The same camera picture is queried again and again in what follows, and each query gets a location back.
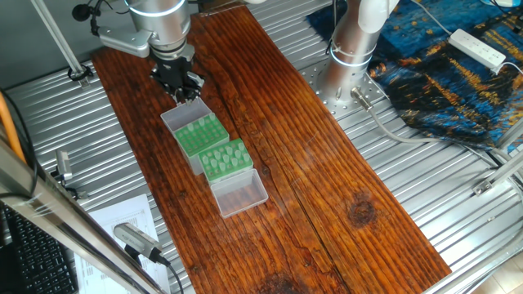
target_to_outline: blue patterned cloth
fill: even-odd
[[[523,64],[523,38],[512,32],[519,8],[505,16],[478,0],[422,0],[449,31],[463,29]],[[346,4],[339,4],[339,15]],[[325,39],[332,7],[307,17]],[[491,149],[523,116],[523,76],[504,67],[498,76],[449,45],[449,35],[419,6],[401,0],[382,30],[369,66],[400,116],[425,135]],[[516,148],[520,138],[509,147]]]

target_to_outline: keyboard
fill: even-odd
[[[78,287],[65,247],[9,207],[4,207],[4,213],[26,292],[75,293]]]

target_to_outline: white power strip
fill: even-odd
[[[450,45],[472,57],[489,69],[495,70],[505,61],[506,56],[462,29],[457,29],[449,38]]]

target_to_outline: wood knot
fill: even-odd
[[[274,274],[264,281],[258,294],[300,294],[301,292],[290,278],[282,274]]]
[[[261,173],[263,174],[263,176],[268,176],[270,175],[270,169],[267,166],[263,166],[261,168]]]
[[[349,218],[356,227],[360,228],[372,221],[374,215],[375,209],[373,204],[369,201],[361,201],[351,206]]]

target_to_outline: wooden board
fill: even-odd
[[[192,18],[203,99],[241,137],[269,200],[222,219],[160,114],[154,63],[93,56],[197,293],[420,293],[450,273],[245,7]]]

